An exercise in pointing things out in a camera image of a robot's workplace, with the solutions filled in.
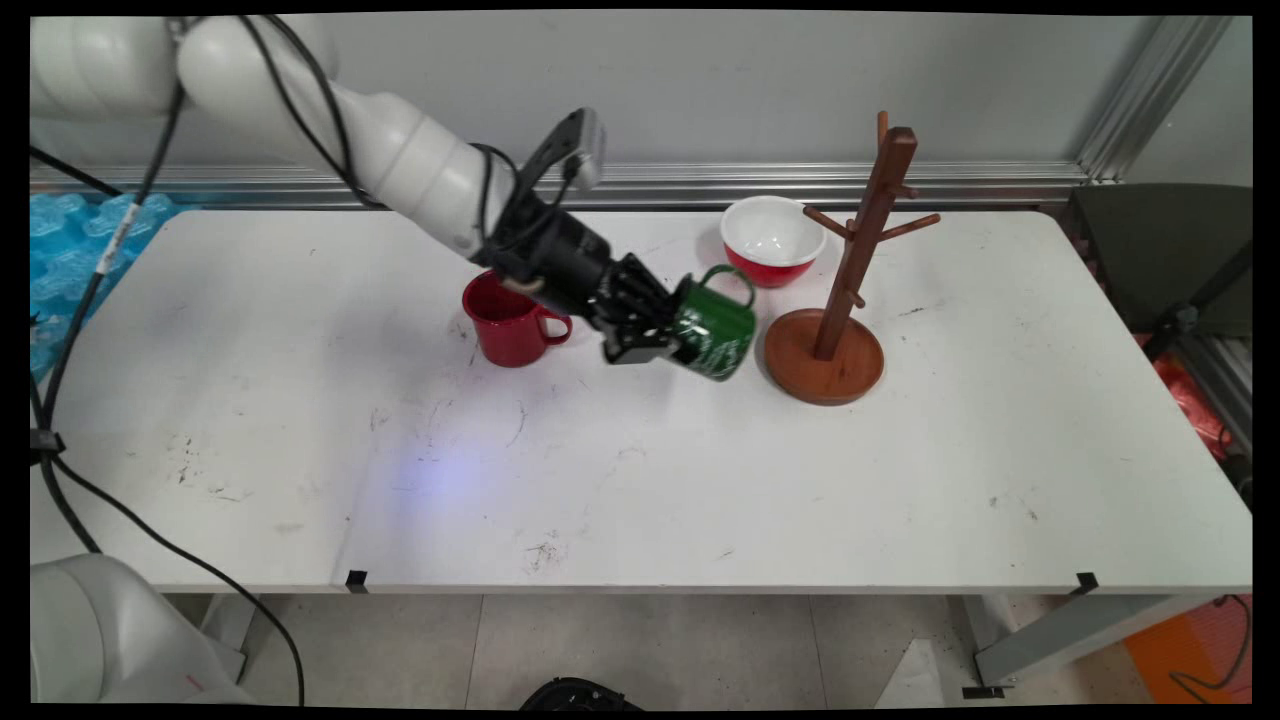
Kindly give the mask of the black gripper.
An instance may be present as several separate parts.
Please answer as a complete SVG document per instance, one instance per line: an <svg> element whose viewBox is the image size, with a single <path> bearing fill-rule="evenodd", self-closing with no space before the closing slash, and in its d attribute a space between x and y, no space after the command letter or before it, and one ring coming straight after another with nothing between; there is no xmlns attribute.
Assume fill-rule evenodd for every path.
<svg viewBox="0 0 1280 720"><path fill-rule="evenodd" d="M671 327L691 275L667 290L636 255L614 260L599 234L561 208L539 197L511 202L484 243L484 265L561 315L609 325L602 334L611 365L692 364L692 346Z"/></svg>

